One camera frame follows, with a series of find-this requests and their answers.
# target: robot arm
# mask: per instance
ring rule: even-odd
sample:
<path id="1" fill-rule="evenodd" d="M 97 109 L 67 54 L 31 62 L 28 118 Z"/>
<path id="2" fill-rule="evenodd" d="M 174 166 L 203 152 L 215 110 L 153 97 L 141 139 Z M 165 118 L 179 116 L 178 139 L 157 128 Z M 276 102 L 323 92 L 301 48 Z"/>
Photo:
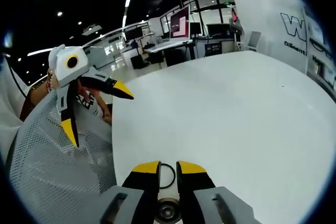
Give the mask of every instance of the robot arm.
<path id="1" fill-rule="evenodd" d="M 61 113 L 61 125 L 73 145 L 79 146 L 78 132 L 73 112 L 78 80 L 87 88 L 96 89 L 116 97 L 133 100 L 131 91 L 120 81 L 89 66 L 81 47 L 61 45 L 49 54 L 49 66 L 55 70 L 60 88 L 57 89 L 57 107 Z"/>

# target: white robot head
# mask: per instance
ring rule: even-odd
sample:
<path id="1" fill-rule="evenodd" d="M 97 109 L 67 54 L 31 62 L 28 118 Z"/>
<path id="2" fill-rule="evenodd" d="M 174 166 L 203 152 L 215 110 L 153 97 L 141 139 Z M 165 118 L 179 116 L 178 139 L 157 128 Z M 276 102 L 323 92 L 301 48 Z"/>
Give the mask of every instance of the white robot head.
<path id="1" fill-rule="evenodd" d="M 89 70 L 89 60 L 81 47 L 54 48 L 49 54 L 49 66 L 54 69 L 61 87 Z"/>

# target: person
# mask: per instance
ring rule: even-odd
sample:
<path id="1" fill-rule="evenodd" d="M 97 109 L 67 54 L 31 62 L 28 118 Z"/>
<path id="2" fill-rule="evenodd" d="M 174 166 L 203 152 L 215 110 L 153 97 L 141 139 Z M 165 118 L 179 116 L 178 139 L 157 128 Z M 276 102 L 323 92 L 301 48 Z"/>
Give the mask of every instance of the person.
<path id="1" fill-rule="evenodd" d="M 50 79 L 49 83 L 47 84 L 48 90 L 50 91 L 53 87 L 59 88 L 59 84 L 57 81 L 57 78 L 54 74 L 54 70 L 48 69 L 48 79 Z M 94 114 L 95 116 L 102 118 L 105 122 L 108 124 L 112 124 L 112 114 L 107 106 L 107 104 L 104 102 L 102 97 L 99 94 L 99 91 L 93 90 L 93 89 L 86 89 L 85 93 L 87 94 L 85 97 L 83 94 L 79 94 L 76 97 L 76 101 L 82 104 L 89 112 Z"/>
<path id="2" fill-rule="evenodd" d="M 13 76 L 26 97 L 17 87 Z M 31 89 L 14 71 L 13 76 L 5 55 L 0 53 L 0 119 L 2 119 L 0 123 L 0 155 L 4 164 L 6 164 L 9 151 L 14 145 L 15 136 L 24 120 L 48 94 L 48 81 L 36 89 Z M 57 86 L 55 77 L 50 79 L 50 86 Z M 79 83 L 77 93 L 88 101 L 87 91 L 88 89 Z"/>

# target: desk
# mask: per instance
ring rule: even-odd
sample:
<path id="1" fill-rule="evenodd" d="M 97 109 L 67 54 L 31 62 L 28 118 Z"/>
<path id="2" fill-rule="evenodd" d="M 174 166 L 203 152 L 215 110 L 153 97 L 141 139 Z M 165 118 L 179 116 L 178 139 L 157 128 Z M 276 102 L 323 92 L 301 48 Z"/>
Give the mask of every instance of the desk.
<path id="1" fill-rule="evenodd" d="M 154 53 L 154 52 L 159 52 L 167 49 L 173 49 L 177 47 L 189 47 L 189 52 L 190 52 L 190 58 L 192 60 L 195 59 L 195 52 L 194 52 L 194 43 L 192 39 L 184 39 L 184 40 L 169 40 L 167 42 L 157 44 L 154 47 L 145 49 L 145 52 L 149 53 Z"/>
<path id="2" fill-rule="evenodd" d="M 329 182 L 336 104 L 278 60 L 233 52 L 149 73 L 128 87 L 134 100 L 113 104 L 118 185 L 139 163 L 184 160 L 251 205 L 261 223 L 297 224 Z M 173 190 L 162 191 L 174 197 Z"/>

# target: human arm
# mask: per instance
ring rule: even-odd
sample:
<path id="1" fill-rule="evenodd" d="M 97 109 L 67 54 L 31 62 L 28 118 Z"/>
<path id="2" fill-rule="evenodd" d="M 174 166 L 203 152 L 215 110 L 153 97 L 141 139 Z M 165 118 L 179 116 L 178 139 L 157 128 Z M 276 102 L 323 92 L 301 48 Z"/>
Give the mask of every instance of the human arm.
<path id="1" fill-rule="evenodd" d="M 104 113 L 104 117 L 112 117 L 109 108 L 107 107 L 106 103 L 104 102 L 103 98 L 100 96 L 99 92 L 95 92 L 94 94 L 94 98 L 96 99 L 99 107 L 101 107 L 103 113 Z"/>

